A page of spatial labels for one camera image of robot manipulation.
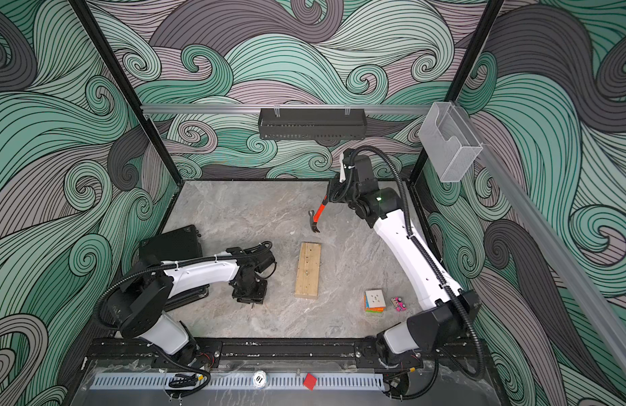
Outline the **claw hammer red black handle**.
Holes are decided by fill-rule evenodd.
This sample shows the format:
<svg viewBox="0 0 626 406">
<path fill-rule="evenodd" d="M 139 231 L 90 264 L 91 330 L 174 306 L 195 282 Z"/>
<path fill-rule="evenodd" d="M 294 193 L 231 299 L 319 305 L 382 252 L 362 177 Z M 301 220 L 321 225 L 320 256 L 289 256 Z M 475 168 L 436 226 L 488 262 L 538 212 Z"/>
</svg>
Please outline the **claw hammer red black handle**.
<svg viewBox="0 0 626 406">
<path fill-rule="evenodd" d="M 324 196 L 319 207 L 316 210 L 309 211 L 309 226 L 313 233 L 319 233 L 320 231 L 318 228 L 318 222 L 319 222 L 321 214 L 323 213 L 323 211 L 326 208 L 326 205 L 328 204 L 328 201 L 329 201 L 328 196 Z"/>
</svg>

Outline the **wooden block with nails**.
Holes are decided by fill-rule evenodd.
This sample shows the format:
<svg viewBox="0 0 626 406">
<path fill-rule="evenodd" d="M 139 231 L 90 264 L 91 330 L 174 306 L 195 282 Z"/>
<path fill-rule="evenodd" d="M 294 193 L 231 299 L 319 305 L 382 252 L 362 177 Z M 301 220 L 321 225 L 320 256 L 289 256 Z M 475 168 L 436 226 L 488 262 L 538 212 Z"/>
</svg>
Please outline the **wooden block with nails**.
<svg viewBox="0 0 626 406">
<path fill-rule="evenodd" d="M 300 247 L 294 296 L 318 299 L 321 270 L 321 244 L 304 242 Z"/>
</svg>

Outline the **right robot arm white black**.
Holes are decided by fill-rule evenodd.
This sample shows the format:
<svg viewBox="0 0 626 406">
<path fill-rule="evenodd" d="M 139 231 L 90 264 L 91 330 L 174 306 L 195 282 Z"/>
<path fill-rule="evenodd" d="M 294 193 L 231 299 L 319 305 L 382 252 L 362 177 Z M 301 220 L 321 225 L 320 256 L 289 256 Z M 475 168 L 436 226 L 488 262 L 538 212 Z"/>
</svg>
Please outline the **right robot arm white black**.
<svg viewBox="0 0 626 406">
<path fill-rule="evenodd" d="M 404 181 L 385 152 L 370 145 L 343 152 L 326 202 L 347 205 L 367 223 L 394 254 L 416 294 L 419 313 L 380 335 L 386 355 L 435 352 L 464 334 L 481 347 L 474 326 L 480 298 L 449 275 L 419 235 Z"/>
</svg>

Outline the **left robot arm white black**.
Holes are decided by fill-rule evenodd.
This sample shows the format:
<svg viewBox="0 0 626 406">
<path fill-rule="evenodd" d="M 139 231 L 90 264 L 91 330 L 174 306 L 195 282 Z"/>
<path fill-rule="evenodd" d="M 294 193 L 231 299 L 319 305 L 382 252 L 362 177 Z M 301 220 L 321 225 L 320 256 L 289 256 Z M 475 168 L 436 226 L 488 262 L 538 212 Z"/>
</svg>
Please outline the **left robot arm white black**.
<svg viewBox="0 0 626 406">
<path fill-rule="evenodd" d="M 219 255 L 143 265 L 101 294 L 92 317 L 123 338 L 143 339 L 174 356 L 196 342 L 182 323 L 168 316 L 169 307 L 180 307 L 189 294 L 218 283 L 232 287 L 238 303 L 261 304 L 268 281 L 262 273 L 270 267 L 277 267 L 270 241 L 246 249 L 233 247 Z"/>
</svg>

